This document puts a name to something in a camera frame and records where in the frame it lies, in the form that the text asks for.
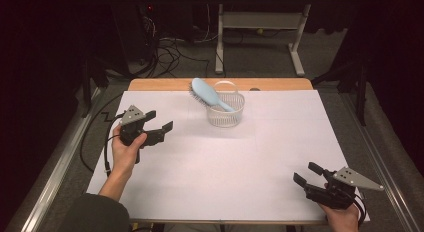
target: basket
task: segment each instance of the basket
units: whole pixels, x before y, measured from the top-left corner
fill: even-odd
[[[214,85],[214,88],[220,84],[230,84],[234,87],[233,92],[217,92],[219,98],[231,106],[234,111],[227,112],[219,105],[207,106],[208,121],[217,127],[228,128],[236,126],[241,121],[241,115],[244,108],[244,96],[238,93],[237,86],[230,81],[219,81]]]

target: sleeve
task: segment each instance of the sleeve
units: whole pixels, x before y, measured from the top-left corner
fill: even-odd
[[[119,202],[108,197],[84,194],[66,214],[58,231],[127,232],[129,214]]]

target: white tabletop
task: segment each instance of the white tabletop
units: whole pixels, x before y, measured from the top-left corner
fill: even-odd
[[[293,181],[297,172],[323,187],[309,162],[347,166],[315,90],[240,91],[246,103],[239,125],[214,127],[206,109],[187,91],[127,91],[118,114],[130,105],[156,110],[145,130],[169,121],[165,141],[145,147],[121,203],[145,221],[218,223],[324,223],[318,205]],[[106,179],[100,156],[89,193]]]

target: light blue hairbrush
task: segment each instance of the light blue hairbrush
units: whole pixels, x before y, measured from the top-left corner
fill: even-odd
[[[220,98],[215,89],[208,85],[205,81],[200,78],[194,78],[190,84],[190,93],[206,106],[219,105],[227,112],[234,112],[235,110],[224,103]]]

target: person's hand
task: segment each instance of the person's hand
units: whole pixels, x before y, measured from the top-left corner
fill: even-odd
[[[132,175],[138,150],[147,139],[147,134],[142,133],[134,139],[130,146],[126,146],[119,138],[120,130],[121,125],[113,129],[113,168],[99,192],[99,195],[109,197],[116,201],[119,201],[121,198],[125,185]]]
[[[334,232],[357,232],[359,210],[354,204],[346,210],[331,209],[318,203],[327,214],[328,224]]]
[[[134,139],[130,146],[126,146],[119,138],[121,125],[113,129],[112,153],[113,153],[113,168],[112,173],[119,175],[121,179],[128,180],[131,177],[135,160],[137,158],[140,146],[146,141],[147,134],[142,133]]]

